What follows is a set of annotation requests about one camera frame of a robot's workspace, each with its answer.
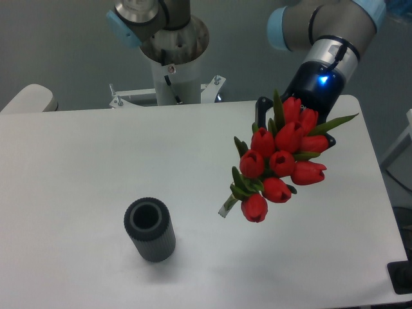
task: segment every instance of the red tulip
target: red tulip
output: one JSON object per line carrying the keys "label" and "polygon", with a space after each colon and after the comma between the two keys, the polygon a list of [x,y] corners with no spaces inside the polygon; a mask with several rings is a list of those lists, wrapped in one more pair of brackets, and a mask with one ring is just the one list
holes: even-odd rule
{"label": "red tulip", "polygon": [[265,170],[263,157],[255,150],[248,150],[240,159],[240,171],[247,178],[257,178]]}
{"label": "red tulip", "polygon": [[295,158],[287,151],[276,151],[270,157],[269,166],[278,177],[290,176],[295,169]]}
{"label": "red tulip", "polygon": [[301,99],[296,99],[294,97],[290,97],[283,102],[283,113],[285,114],[285,122],[287,124],[292,121],[299,121],[301,106]]}
{"label": "red tulip", "polygon": [[269,158],[275,151],[273,135],[271,132],[261,127],[259,131],[253,134],[250,148],[260,153],[263,158]]}
{"label": "red tulip", "polygon": [[299,116],[299,122],[303,128],[303,135],[307,135],[317,124],[319,113],[310,108],[306,108]]}
{"label": "red tulip", "polygon": [[241,210],[250,222],[262,222],[268,213],[268,203],[262,195],[253,194],[242,202]]}
{"label": "red tulip", "polygon": [[263,196],[274,203],[285,203],[292,196],[288,186],[279,178],[265,179],[263,187],[265,188]]}
{"label": "red tulip", "polygon": [[300,161],[296,162],[295,170],[290,177],[297,185],[311,185],[324,180],[325,169],[323,164]]}
{"label": "red tulip", "polygon": [[299,122],[289,122],[276,135],[275,145],[289,153],[296,152],[301,146],[303,128]]}
{"label": "red tulip", "polygon": [[328,139],[324,135],[304,136],[299,150],[322,153],[329,148]]}

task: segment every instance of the green stem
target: green stem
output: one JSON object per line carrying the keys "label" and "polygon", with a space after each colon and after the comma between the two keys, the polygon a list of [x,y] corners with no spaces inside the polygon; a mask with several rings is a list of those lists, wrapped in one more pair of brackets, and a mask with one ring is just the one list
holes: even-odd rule
{"label": "green stem", "polygon": [[221,215],[222,217],[226,218],[227,214],[229,213],[229,211],[233,208],[234,204],[236,204],[239,200],[237,198],[235,198],[233,196],[233,194],[231,194],[228,199],[226,200],[226,202],[223,204],[223,206],[221,207],[221,209],[219,210],[219,215]]}

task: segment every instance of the cable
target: cable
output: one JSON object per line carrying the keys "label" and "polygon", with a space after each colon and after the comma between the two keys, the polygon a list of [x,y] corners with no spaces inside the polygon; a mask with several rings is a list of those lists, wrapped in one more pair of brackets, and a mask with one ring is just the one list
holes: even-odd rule
{"label": "cable", "polygon": [[387,169],[386,169],[385,171],[386,171],[386,174],[387,174],[390,178],[392,178],[392,180],[393,180],[394,182],[396,182],[397,184],[399,184],[399,185],[401,186],[401,188],[403,188],[406,192],[412,194],[412,189],[411,189],[411,188],[407,187],[407,186],[404,185],[402,182],[400,182],[400,181],[399,181],[395,176],[393,176],[393,175],[391,174],[391,172],[389,172]]}

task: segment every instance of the green tulip leaf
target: green tulip leaf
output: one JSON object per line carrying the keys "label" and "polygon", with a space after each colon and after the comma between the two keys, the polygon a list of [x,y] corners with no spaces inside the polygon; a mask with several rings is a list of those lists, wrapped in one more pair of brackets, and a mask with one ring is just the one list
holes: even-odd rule
{"label": "green tulip leaf", "polygon": [[259,131],[259,126],[254,122],[253,124],[252,124],[252,132],[253,133],[256,133],[256,132],[258,132]]}
{"label": "green tulip leaf", "polygon": [[230,185],[230,189],[232,191],[233,196],[241,201],[247,200],[247,198],[253,194],[243,191],[242,189],[236,187],[234,184]]}
{"label": "green tulip leaf", "polygon": [[257,178],[250,179],[250,178],[244,177],[243,175],[242,175],[242,178],[248,190],[254,193],[258,193],[259,191],[265,190],[265,188],[263,187],[263,183],[259,179]]}
{"label": "green tulip leaf", "polygon": [[300,151],[293,154],[295,161],[308,161],[310,159],[317,158],[320,155],[320,153],[313,153],[310,151]]}
{"label": "green tulip leaf", "polygon": [[344,124],[345,122],[351,121],[354,119],[359,113],[355,115],[339,117],[332,119],[330,121],[325,122],[324,124],[319,124],[318,126],[314,127],[308,134],[308,136],[315,136],[315,135],[325,135],[326,132]]}
{"label": "green tulip leaf", "polygon": [[280,131],[285,126],[285,113],[283,112],[283,103],[277,90],[273,96],[273,110],[275,112],[275,123],[277,131]]}
{"label": "green tulip leaf", "polygon": [[242,142],[242,147],[245,150],[245,153],[249,150],[249,148],[247,147],[247,144],[245,142]]}
{"label": "green tulip leaf", "polygon": [[268,131],[271,132],[271,134],[273,135],[273,137],[275,137],[277,135],[277,127],[276,127],[276,123],[273,119],[269,118],[268,121]]}
{"label": "green tulip leaf", "polygon": [[245,142],[241,142],[236,136],[234,137],[234,143],[238,149],[240,157],[242,157],[249,149]]}
{"label": "green tulip leaf", "polygon": [[286,185],[292,194],[297,194],[297,190],[293,185]]}
{"label": "green tulip leaf", "polygon": [[236,166],[232,167],[232,176],[233,176],[234,185],[236,187],[238,187],[239,189],[245,192],[254,192],[253,189],[250,190],[248,188],[247,184],[244,181],[244,178],[242,177],[242,175],[240,175]]}

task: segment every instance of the black object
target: black object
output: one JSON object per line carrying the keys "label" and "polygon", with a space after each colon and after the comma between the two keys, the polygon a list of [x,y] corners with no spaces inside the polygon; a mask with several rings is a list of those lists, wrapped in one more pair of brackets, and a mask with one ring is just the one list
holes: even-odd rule
{"label": "black object", "polygon": [[124,215],[124,227],[144,259],[161,262],[173,253],[176,238],[169,210],[156,198],[133,202]]}
{"label": "black object", "polygon": [[324,64],[309,61],[300,66],[282,98],[293,96],[301,99],[304,106],[319,112],[318,124],[322,124],[344,86],[344,77],[335,69],[328,71]]}
{"label": "black object", "polygon": [[412,210],[406,207],[393,207],[398,229],[406,256],[409,261],[397,261],[388,264],[388,271],[393,289],[397,294],[412,293]]}
{"label": "black object", "polygon": [[[284,102],[289,96],[285,93],[281,95],[281,101]],[[255,105],[255,123],[258,127],[264,127],[266,129],[266,112],[273,106],[273,101],[266,97],[260,97],[256,101]],[[329,135],[325,134],[325,137],[328,139],[329,148],[336,145],[336,139]]]}
{"label": "black object", "polygon": [[410,261],[388,264],[389,276],[396,294],[412,293],[412,263]]}

